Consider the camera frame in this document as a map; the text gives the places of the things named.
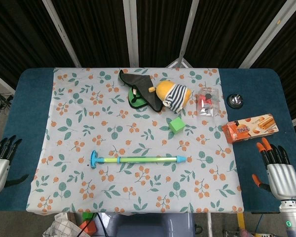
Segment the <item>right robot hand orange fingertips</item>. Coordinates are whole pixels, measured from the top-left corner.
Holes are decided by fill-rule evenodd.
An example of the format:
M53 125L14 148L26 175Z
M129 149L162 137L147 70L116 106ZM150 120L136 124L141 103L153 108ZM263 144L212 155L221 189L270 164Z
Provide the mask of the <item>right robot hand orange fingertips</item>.
M263 183L256 174L252 174L254 183L280 201L296 200L296 171L286 150L269 143L265 137L256 146L264 162L268 183Z

